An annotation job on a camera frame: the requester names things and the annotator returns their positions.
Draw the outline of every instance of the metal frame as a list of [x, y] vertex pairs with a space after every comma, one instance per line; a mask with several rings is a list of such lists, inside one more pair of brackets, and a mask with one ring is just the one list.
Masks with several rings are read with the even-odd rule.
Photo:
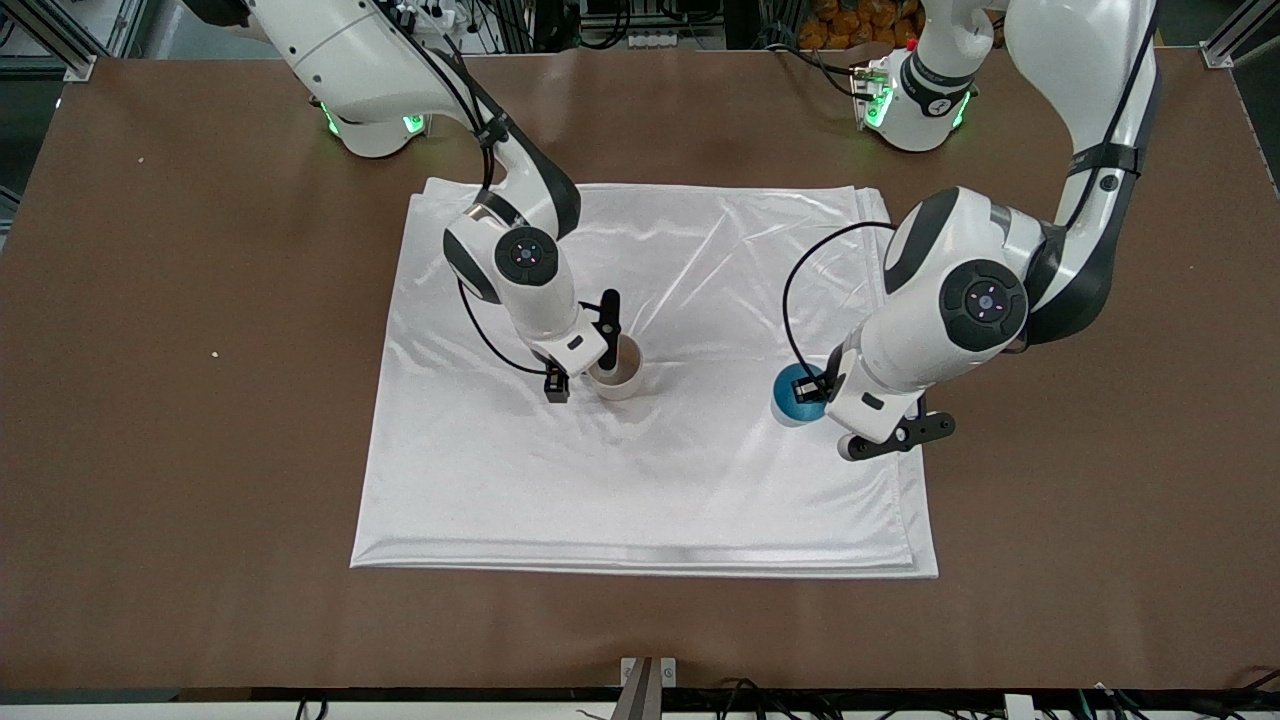
[[[0, 209], [17, 214], [19, 202], [22, 202], [22, 195], [0, 184]], [[4, 247], [4, 241], [9, 237], [10, 227], [13, 227], [12, 219], [0, 218], [0, 249]]]
[[1280, 0], [1245, 0], [1231, 13], [1231, 17], [1226, 18], [1222, 27], [1199, 44], [1204, 65], [1215, 69], [1234, 68], [1231, 53], [1257, 32], [1277, 9], [1280, 9]]
[[[671, 683], [676, 682], [676, 661], [663, 659], [660, 664], [669, 661]], [[622, 676], [626, 684], [622, 685], [622, 696], [618, 705], [613, 707], [609, 720], [662, 720], [662, 685], [663, 675], [660, 664], [653, 657], [623, 659]]]
[[67, 82], [87, 81], [93, 73], [93, 63], [111, 55], [52, 0], [0, 0], [0, 8], [67, 65]]

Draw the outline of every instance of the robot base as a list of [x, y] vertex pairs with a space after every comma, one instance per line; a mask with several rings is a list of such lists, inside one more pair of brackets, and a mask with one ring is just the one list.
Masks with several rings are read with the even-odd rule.
[[964, 118], [964, 100], [946, 108], [934, 108], [942, 114], [925, 115], [920, 105], [906, 95], [902, 88], [902, 65], [911, 58], [908, 50], [895, 50], [879, 60], [873, 60], [867, 69], [854, 76], [854, 91], [873, 96], [872, 100], [855, 100], [859, 129], [870, 129], [883, 137], [890, 145], [909, 152], [924, 152], [942, 145]]
[[325, 115], [329, 118], [329, 132], [338, 136], [347, 150], [370, 159], [396, 154], [401, 147], [408, 145], [410, 140], [422, 135], [431, 126], [430, 115], [415, 115], [385, 123], [348, 123], [328, 110], [325, 110]]

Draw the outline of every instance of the green led light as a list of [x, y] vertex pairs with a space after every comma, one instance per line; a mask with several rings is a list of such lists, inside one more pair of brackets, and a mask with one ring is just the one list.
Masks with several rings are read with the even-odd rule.
[[333, 114], [329, 113], [329, 108], [325, 108], [324, 102], [321, 102], [320, 109], [324, 110], [324, 117], [329, 120], [329, 132], [332, 132], [334, 137], [338, 137], [338, 123], [333, 122]]
[[960, 123], [964, 122], [964, 108], [969, 104], [969, 97], [973, 97], [973, 94], [965, 92], [964, 97], [960, 100], [960, 109], [956, 110], [956, 119], [951, 120], [951, 129], [956, 129], [960, 127]]
[[886, 87], [876, 100], [872, 100], [870, 106], [867, 109], [867, 124], [873, 128], [878, 128], [881, 123], [884, 122], [884, 113], [888, 111], [888, 104], [893, 101], [893, 90]]

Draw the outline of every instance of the black cable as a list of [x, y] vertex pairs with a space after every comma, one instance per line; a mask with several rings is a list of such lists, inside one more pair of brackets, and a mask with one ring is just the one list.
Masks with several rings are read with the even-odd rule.
[[[1120, 102], [1116, 104], [1116, 111], [1111, 115], [1111, 122], [1107, 123], [1107, 132], [1102, 133], [1102, 145], [1110, 145], [1111, 137], [1115, 135], [1116, 128], [1120, 126], [1120, 118], [1124, 117], [1125, 106], [1129, 104], [1129, 96], [1133, 95], [1133, 86], [1138, 82], [1138, 74], [1142, 72], [1142, 61], [1147, 58], [1147, 50], [1151, 47], [1152, 38], [1156, 37], [1156, 6], [1151, 8], [1151, 19], [1147, 22], [1147, 32], [1142, 36], [1142, 45], [1138, 47], [1138, 58], [1133, 61], [1133, 69], [1129, 70], [1129, 78], [1124, 83], [1124, 91], [1120, 92]], [[1102, 170], [1101, 167], [1094, 167], [1089, 170], [1089, 179], [1084, 183], [1084, 188], [1080, 191], [1080, 200], [1075, 204], [1075, 210], [1071, 211], [1071, 217], [1066, 220], [1064, 228], [1071, 229], [1075, 222], [1080, 219], [1080, 213], [1084, 211], [1084, 204], [1089, 199], [1089, 188], [1098, 179], [1098, 173]]]
[[791, 47], [790, 45], [782, 44], [782, 42], [772, 42], [769, 45], [765, 45], [764, 49], [765, 50], [774, 50], [774, 51], [777, 51], [777, 50], [785, 50], [787, 53], [791, 53], [796, 58], [800, 58], [801, 60], [804, 60], [809, 65], [813, 65], [815, 68], [826, 68], [826, 70], [828, 73], [836, 73], [837, 76], [852, 76], [854, 74], [854, 70], [851, 70], [849, 68], [837, 68], [836, 65], [828, 65], [827, 63], [823, 63], [820, 59], [810, 58], [810, 56], [805, 55], [803, 51], [800, 51], [800, 50], [797, 50], [795, 47]]
[[1140, 707], [1138, 707], [1138, 703], [1137, 703], [1137, 702], [1134, 702], [1134, 701], [1133, 701], [1133, 700], [1132, 700], [1132, 698], [1130, 698], [1129, 696], [1126, 696], [1126, 694], [1124, 693], [1124, 691], [1116, 691], [1116, 692], [1115, 692], [1115, 696], [1112, 696], [1111, 701], [1112, 701], [1112, 702], [1123, 702], [1123, 703], [1125, 703], [1126, 706], [1129, 706], [1129, 712], [1133, 712], [1133, 714], [1134, 714], [1134, 716], [1137, 716], [1137, 717], [1138, 717], [1138, 720], [1151, 720], [1151, 717], [1147, 717], [1147, 716], [1146, 716], [1146, 715], [1144, 715], [1144, 714], [1142, 712], [1142, 708], [1140, 708]]
[[1267, 684], [1271, 680], [1275, 680], [1277, 678], [1280, 678], [1280, 670], [1272, 670], [1272, 671], [1267, 673], [1266, 675], [1262, 675], [1257, 680], [1253, 680], [1248, 685], [1244, 685], [1240, 689], [1242, 691], [1257, 691], [1257, 689], [1262, 689], [1262, 685], [1265, 685], [1265, 684]]
[[[497, 55], [498, 54], [498, 44], [494, 42], [493, 44], [493, 50], [489, 50], [489, 46], [484, 44], [484, 36], [480, 35], [480, 22], [479, 22], [479, 19], [480, 19], [480, 15], [484, 15], [484, 13], [476, 10], [476, 0], [467, 0], [467, 13], [471, 15], [471, 22], [470, 22], [470, 24], [467, 24], [467, 32], [472, 32], [471, 28], [475, 28], [474, 32], [475, 32], [476, 40], [480, 42], [480, 49], [484, 50], [486, 55]], [[488, 22], [489, 20], [489, 15], [484, 15], [483, 20]], [[493, 33], [489, 33], [489, 40], [493, 40]]]
[[850, 77], [850, 76], [854, 74], [854, 70], [850, 70], [850, 69], [846, 69], [846, 68], [837, 68], [835, 65], [828, 65], [827, 63], [823, 63], [822, 59], [818, 58], [818, 51], [817, 50], [813, 51], [813, 58], [810, 58], [810, 56], [805, 55], [804, 53], [796, 50], [795, 47], [791, 47], [790, 45], [783, 45], [781, 42], [774, 42], [772, 45], [767, 45], [764, 49], [765, 50], [786, 50], [787, 53], [791, 53], [796, 58], [800, 58], [801, 60], [804, 60], [805, 64], [812, 65], [814, 68], [818, 68], [819, 70], [822, 70], [822, 76], [824, 78], [827, 78], [827, 82], [831, 83], [831, 87], [835, 87], [836, 92], [840, 92], [841, 95], [847, 95], [847, 96], [850, 96], [850, 97], [852, 97], [855, 100], [868, 100], [868, 101], [870, 101], [870, 100], [876, 99], [876, 96], [872, 95], [872, 94], [869, 94], [869, 92], [854, 92], [851, 90], [845, 88], [838, 82], [836, 82], [836, 78], [832, 77], [832, 74], [841, 74], [841, 76], [845, 76], [845, 77]]
[[580, 40], [579, 45], [591, 50], [608, 50], [626, 38], [627, 33], [631, 32], [631, 0], [617, 0], [617, 3], [618, 14], [613, 18], [613, 29], [609, 31], [609, 36], [602, 42], [586, 42]]
[[[534, 36], [529, 33], [529, 29], [520, 27], [518, 23], [516, 23], [511, 18], [503, 15], [500, 12], [498, 12], [498, 8], [495, 8], [495, 6], [493, 6], [493, 5], [489, 4], [489, 0], [480, 0], [480, 3], [485, 8], [489, 8], [489, 10], [493, 13], [493, 17], [498, 18], [499, 23], [504, 23], [507, 27], [509, 27], [511, 29], [516, 31], [517, 35], [520, 35], [522, 37], [527, 37], [530, 45], [534, 44]], [[507, 50], [507, 53], [518, 53], [520, 47], [507, 47], [506, 50]]]
[[[813, 54], [814, 58], [817, 58], [818, 51], [814, 50]], [[831, 87], [835, 87], [837, 92], [847, 95], [854, 100], [867, 100], [868, 102], [876, 99], [876, 96], [872, 95], [870, 92], [854, 92], [852, 90], [846, 90], [844, 86], [836, 82], [835, 77], [831, 76], [831, 68], [827, 65], [827, 63], [823, 63], [822, 60], [815, 60], [815, 63], [818, 65], [818, 69], [822, 70], [822, 77], [827, 78], [827, 82], [831, 83]]]
[[498, 50], [498, 36], [493, 33], [493, 26], [489, 24], [489, 13], [481, 12], [480, 14], [484, 15], [484, 31], [489, 33], [489, 44], [493, 45], [494, 55], [503, 53]]
[[9, 42], [9, 38], [13, 37], [13, 28], [15, 27], [18, 27], [18, 23], [15, 20], [0, 17], [0, 29], [6, 29], [6, 32], [4, 33], [4, 40], [0, 40], [0, 47], [4, 47]]
[[477, 118], [475, 118], [471, 114], [471, 109], [467, 108], [467, 101], [462, 99], [462, 94], [458, 92], [457, 86], [453, 85], [453, 81], [449, 79], [449, 76], [444, 74], [444, 70], [442, 70], [440, 67], [435, 64], [435, 58], [433, 58], [431, 54], [428, 53], [425, 47], [419, 45], [417, 41], [413, 40], [413, 36], [411, 36], [408, 31], [406, 31], [399, 23], [392, 20], [390, 18], [388, 18], [388, 23], [396, 28], [396, 31], [401, 35], [401, 37], [404, 38], [404, 42], [410, 44], [410, 46], [417, 53], [419, 58], [421, 58], [422, 61], [426, 63], [426, 67], [430, 68], [433, 73], [435, 73], [436, 79], [439, 79], [444, 85], [444, 87], [448, 88], [449, 94], [453, 95], [453, 99], [458, 101], [458, 105], [462, 106], [462, 113], [466, 115], [467, 122], [471, 124], [471, 131], [476, 133], [480, 132], [480, 123]]
[[712, 10], [709, 13], [676, 13], [667, 8], [667, 0], [658, 0], [658, 12], [662, 13], [668, 20], [675, 20], [677, 23], [705, 23], [714, 20], [716, 15], [719, 14], [719, 10]]
[[512, 368], [520, 370], [521, 373], [529, 373], [530, 375], [547, 375], [547, 370], [535, 370], [532, 368], [526, 368], [517, 363], [512, 363], [511, 359], [503, 355], [500, 350], [494, 347], [493, 342], [489, 341], [489, 336], [484, 334], [484, 328], [480, 327], [480, 320], [476, 320], [476, 314], [471, 311], [471, 301], [467, 300], [467, 288], [466, 286], [462, 284], [462, 281], [458, 281], [458, 295], [462, 296], [462, 306], [467, 309], [467, 318], [471, 318], [471, 324], [475, 325], [476, 333], [480, 336], [480, 340], [483, 340], [484, 343], [489, 346], [489, 350], [492, 350], [493, 354], [498, 356], [498, 360], [502, 360], [503, 363], [511, 365]]
[[[462, 51], [458, 46], [453, 44], [453, 38], [448, 35], [443, 36], [444, 41], [449, 45], [449, 50], [453, 51], [453, 59], [458, 63], [458, 70], [462, 76], [462, 82], [467, 86], [467, 92], [471, 94], [471, 109], [475, 110], [474, 124], [479, 126], [479, 120], [484, 118], [480, 113], [480, 94], [476, 92], [475, 78], [471, 77], [471, 70], [467, 69], [467, 61], [462, 58]], [[484, 182], [481, 183], [481, 190], [489, 190], [493, 184], [493, 176], [497, 173], [497, 159], [493, 156], [493, 146], [486, 146], [480, 149], [480, 154], [484, 158]]]
[[[803, 369], [804, 373], [806, 375], [809, 375], [809, 379], [813, 380], [815, 384], [818, 383], [818, 377], [814, 375], [813, 370], [809, 369], [809, 363], [805, 361], [804, 355], [800, 354], [800, 348], [796, 346], [796, 338], [791, 333], [791, 311], [788, 309], [788, 300], [791, 297], [791, 281], [794, 281], [796, 278], [796, 273], [799, 273], [800, 268], [804, 266], [805, 260], [808, 260], [809, 258], [812, 258], [813, 254], [817, 252], [818, 250], [822, 250], [822, 247], [824, 245], [827, 245], [828, 242], [836, 240], [837, 237], [840, 237], [840, 236], [842, 236], [845, 233], [849, 233], [849, 232], [852, 232], [852, 231], [856, 231], [856, 229], [863, 229], [863, 228], [886, 228], [886, 229], [896, 231], [897, 225], [895, 225], [893, 223], [882, 223], [879, 220], [863, 220], [860, 223], [854, 223], [851, 225], [845, 225], [845, 227], [840, 228], [838, 231], [836, 231], [836, 232], [828, 234], [827, 237], [819, 240], [817, 245], [814, 245], [813, 247], [810, 247], [809, 250], [806, 250], [805, 254], [801, 255], [799, 260], [796, 260], [795, 266], [791, 268], [791, 272], [787, 274], [787, 282], [782, 284], [782, 329], [785, 329], [786, 333], [787, 333], [787, 345], [791, 346], [791, 352], [795, 354], [796, 361], [800, 363], [800, 369]], [[887, 717], [888, 717], [888, 715], [886, 715], [884, 717], [881, 717], [879, 720], [886, 720]]]
[[[293, 720], [302, 720], [302, 714], [307, 708], [307, 696], [302, 696], [298, 701], [298, 711], [293, 715]], [[312, 720], [324, 720], [329, 715], [329, 701], [320, 698], [320, 715], [316, 715]]]

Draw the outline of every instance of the black clamp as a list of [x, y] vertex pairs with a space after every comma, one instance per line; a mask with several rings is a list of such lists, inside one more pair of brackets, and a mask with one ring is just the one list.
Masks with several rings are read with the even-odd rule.
[[544, 363], [547, 379], [543, 380], [543, 392], [547, 395], [547, 402], [552, 405], [568, 402], [568, 375], [564, 374], [564, 369], [550, 360]]
[[1076, 152], [1071, 158], [1071, 167], [1068, 168], [1066, 174], [1070, 177], [1093, 168], [1114, 168], [1142, 177], [1143, 155], [1142, 147], [1101, 142]]
[[476, 141], [480, 143], [480, 149], [488, 150], [511, 137], [511, 117], [507, 115], [506, 110], [502, 110], [497, 115], [489, 118], [489, 122], [485, 123], [484, 127], [481, 127], [475, 135]]
[[618, 291], [609, 288], [600, 295], [600, 305], [594, 307], [596, 320], [591, 327], [600, 333], [609, 348], [595, 363], [602, 370], [609, 372], [618, 364], [618, 337], [622, 334], [620, 314], [622, 313], [622, 296]]
[[827, 379], [822, 375], [810, 378], [805, 375], [791, 380], [791, 395], [796, 402], [827, 402], [831, 400], [831, 391], [827, 389]]
[[850, 436], [849, 443], [840, 448], [840, 456], [850, 462], [870, 460], [890, 452], [906, 452], [915, 446], [951, 437], [955, 432], [955, 418], [947, 413], [927, 413], [922, 397], [919, 414], [915, 419], [902, 418], [887, 441], [870, 442], [858, 436]]
[[[588, 310], [595, 310], [598, 314], [598, 319], [591, 325], [604, 338], [608, 350], [595, 364], [602, 370], [612, 370], [618, 364], [618, 338], [622, 336], [618, 316], [622, 310], [622, 296], [618, 295], [618, 291], [609, 288], [600, 295], [599, 305], [589, 302], [580, 305]], [[543, 357], [543, 365], [547, 368], [547, 379], [543, 380], [543, 393], [547, 395], [547, 401], [556, 405], [568, 402], [568, 375], [564, 369], [548, 357]]]

